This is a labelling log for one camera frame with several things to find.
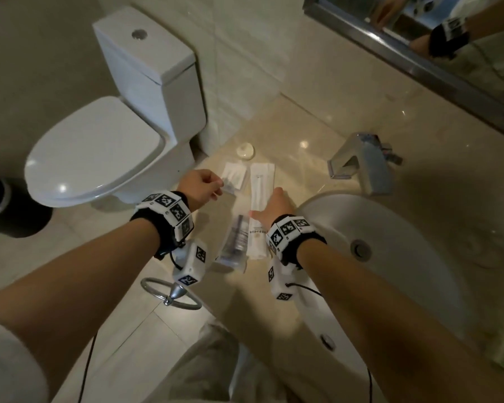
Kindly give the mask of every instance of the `bathroom wall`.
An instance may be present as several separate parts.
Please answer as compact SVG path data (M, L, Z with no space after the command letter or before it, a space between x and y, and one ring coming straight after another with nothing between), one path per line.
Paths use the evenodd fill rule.
M0 0L0 175L22 176L49 127L115 93L91 23L98 0Z
M304 0L99 0L106 13L132 4L198 57L212 154L280 90Z
M452 257L485 342L504 325L504 136L308 17L297 39L282 93L404 158L395 195L380 201Z

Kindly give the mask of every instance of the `toilet base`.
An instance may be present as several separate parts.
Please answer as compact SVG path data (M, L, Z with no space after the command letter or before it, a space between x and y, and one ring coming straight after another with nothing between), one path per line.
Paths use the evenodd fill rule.
M194 167L189 142L180 143L155 159L146 169L122 185L112 195L124 203L138 203L160 189L171 189Z

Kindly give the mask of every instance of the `toilet tank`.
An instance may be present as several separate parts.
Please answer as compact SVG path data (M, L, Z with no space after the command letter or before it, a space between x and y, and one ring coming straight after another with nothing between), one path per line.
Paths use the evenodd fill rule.
M94 30L114 83L138 115L177 142L204 128L196 58L188 46L133 7L97 21Z

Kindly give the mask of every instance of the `sink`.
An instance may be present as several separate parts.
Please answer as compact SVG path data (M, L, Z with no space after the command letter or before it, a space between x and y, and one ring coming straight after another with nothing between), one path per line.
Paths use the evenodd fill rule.
M354 257L424 307L462 339L469 311L448 265L410 223L367 198L330 193L305 202L297 214L312 222L329 245ZM297 282L317 289L304 271ZM332 355L363 379L367 367L323 298L299 289L302 319Z

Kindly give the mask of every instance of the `toilet lid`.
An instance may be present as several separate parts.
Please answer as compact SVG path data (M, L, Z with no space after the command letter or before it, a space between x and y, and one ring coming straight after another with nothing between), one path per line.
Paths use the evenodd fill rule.
M49 206L86 202L127 181L163 148L161 136L121 100L103 97L41 137L25 165L28 190Z

